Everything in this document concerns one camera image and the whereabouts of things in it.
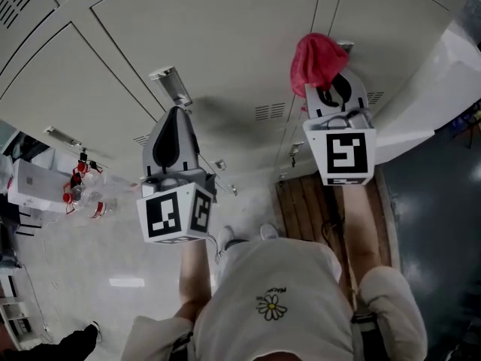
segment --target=sneaker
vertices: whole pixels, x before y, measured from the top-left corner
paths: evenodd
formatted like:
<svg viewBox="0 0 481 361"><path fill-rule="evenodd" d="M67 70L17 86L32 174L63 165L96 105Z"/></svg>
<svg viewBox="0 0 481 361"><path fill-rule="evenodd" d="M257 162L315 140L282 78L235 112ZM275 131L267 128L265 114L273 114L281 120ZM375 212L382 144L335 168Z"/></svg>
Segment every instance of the sneaker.
<svg viewBox="0 0 481 361"><path fill-rule="evenodd" d="M270 223L265 223L261 226L261 238L263 241L267 241L268 239L276 239L279 238L279 232L277 232L277 229Z"/></svg>
<svg viewBox="0 0 481 361"><path fill-rule="evenodd" d="M96 341L96 342L97 342L97 344L98 344L99 342L102 341L102 334L100 333L100 326L99 326L98 323L96 323L95 321L92 321L92 322L90 323L90 325L95 326L95 328L97 329L97 341Z"/></svg>
<svg viewBox="0 0 481 361"><path fill-rule="evenodd" d="M229 241L234 239L234 230L230 226L224 226L220 229L217 236L217 244L219 245L219 251L225 251L225 246Z"/></svg>

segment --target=pink rag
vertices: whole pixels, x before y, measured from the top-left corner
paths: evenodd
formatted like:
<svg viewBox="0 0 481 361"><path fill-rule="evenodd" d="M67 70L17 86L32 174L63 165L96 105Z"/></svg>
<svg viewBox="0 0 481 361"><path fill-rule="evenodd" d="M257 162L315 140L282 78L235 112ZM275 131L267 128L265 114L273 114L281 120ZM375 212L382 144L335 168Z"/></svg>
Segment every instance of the pink rag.
<svg viewBox="0 0 481 361"><path fill-rule="evenodd" d="M320 33L304 36L295 49L291 64L291 87L296 95L306 97L304 85L331 88L332 79L346 66L348 55L330 37Z"/></svg>

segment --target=white t-shirt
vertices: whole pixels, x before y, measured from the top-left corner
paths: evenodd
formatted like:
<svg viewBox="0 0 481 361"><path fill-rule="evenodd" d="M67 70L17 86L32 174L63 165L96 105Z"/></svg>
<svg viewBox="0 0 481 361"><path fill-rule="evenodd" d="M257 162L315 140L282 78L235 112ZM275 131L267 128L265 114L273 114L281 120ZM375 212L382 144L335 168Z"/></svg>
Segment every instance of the white t-shirt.
<svg viewBox="0 0 481 361"><path fill-rule="evenodd" d="M182 318L139 317L122 360L169 360L185 343L189 360L250 361L274 352L303 361L353 360L353 312L337 284L340 272L323 244L284 238L236 244L222 258L218 290L194 327ZM424 359L424 324L402 275L376 268L359 289L389 328L383 337L390 358Z"/></svg>

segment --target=person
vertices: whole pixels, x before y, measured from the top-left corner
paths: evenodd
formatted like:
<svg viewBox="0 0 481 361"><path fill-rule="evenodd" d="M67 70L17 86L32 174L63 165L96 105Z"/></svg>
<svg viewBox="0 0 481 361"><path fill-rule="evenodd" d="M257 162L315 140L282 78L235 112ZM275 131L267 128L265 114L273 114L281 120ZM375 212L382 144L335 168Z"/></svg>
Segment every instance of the person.
<svg viewBox="0 0 481 361"><path fill-rule="evenodd" d="M60 341L59 344L40 344L30 350L6 350L6 361L84 361L101 342L98 323L92 321L84 330L77 330Z"/></svg>
<svg viewBox="0 0 481 361"><path fill-rule="evenodd" d="M167 320L137 317L121 360L344 361L359 359L363 344L366 359L424 359L421 314L402 274L381 266L367 193L343 187L343 197L349 262L381 341L359 344L357 315L328 246L278 238L269 225L258 241L235 239L224 228L217 291L211 295L205 241L183 244L180 310Z"/></svg>

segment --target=daisy print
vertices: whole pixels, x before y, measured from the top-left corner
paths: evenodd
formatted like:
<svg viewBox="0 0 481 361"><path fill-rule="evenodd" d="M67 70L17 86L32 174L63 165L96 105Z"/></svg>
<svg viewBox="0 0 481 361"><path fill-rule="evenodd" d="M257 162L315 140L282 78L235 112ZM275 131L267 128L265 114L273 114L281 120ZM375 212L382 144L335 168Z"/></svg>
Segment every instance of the daisy print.
<svg viewBox="0 0 481 361"><path fill-rule="evenodd" d="M256 309L260 314L264 314L264 318L266 321L277 321L284 316L284 313L287 312L287 308L278 305L278 302L279 297L277 296L277 294L267 294L257 305Z"/></svg>

